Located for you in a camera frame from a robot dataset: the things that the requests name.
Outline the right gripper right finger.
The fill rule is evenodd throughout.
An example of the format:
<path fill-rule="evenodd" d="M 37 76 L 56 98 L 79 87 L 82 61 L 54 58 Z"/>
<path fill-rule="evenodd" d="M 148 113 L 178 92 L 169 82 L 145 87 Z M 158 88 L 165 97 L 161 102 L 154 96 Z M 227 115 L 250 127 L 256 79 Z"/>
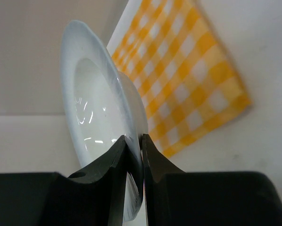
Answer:
<path fill-rule="evenodd" d="M 141 139 L 147 225 L 168 226 L 171 221 L 167 176 L 184 173 L 155 146 L 150 135 Z"/>

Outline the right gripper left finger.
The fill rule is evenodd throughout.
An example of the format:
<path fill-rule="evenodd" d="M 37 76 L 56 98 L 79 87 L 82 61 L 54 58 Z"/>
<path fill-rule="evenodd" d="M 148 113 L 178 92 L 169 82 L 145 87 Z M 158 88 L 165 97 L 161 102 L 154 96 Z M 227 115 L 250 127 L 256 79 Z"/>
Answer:
<path fill-rule="evenodd" d="M 64 177 L 54 174 L 46 202 L 48 226 L 120 226 L 127 169 L 124 136 L 102 156 Z"/>

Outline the white ceramic plate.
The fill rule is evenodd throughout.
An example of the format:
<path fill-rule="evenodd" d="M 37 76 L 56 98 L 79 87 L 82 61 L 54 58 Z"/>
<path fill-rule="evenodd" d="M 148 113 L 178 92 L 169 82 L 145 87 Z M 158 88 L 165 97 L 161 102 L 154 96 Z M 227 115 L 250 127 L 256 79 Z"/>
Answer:
<path fill-rule="evenodd" d="M 97 35 L 78 20 L 71 21 L 62 36 L 60 75 L 66 120 L 82 167 L 124 136 L 130 170 L 123 220 L 134 220 L 143 201 L 141 137 L 149 131 L 136 87 L 117 70 Z"/>

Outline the yellow white checkered cloth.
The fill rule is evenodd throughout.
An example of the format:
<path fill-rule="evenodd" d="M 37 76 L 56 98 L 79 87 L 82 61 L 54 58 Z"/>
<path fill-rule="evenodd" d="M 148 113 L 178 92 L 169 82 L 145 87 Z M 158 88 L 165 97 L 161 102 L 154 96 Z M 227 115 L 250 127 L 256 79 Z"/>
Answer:
<path fill-rule="evenodd" d="M 131 0 L 118 29 L 112 59 L 138 90 L 163 155 L 175 155 L 250 106 L 195 1 Z"/>

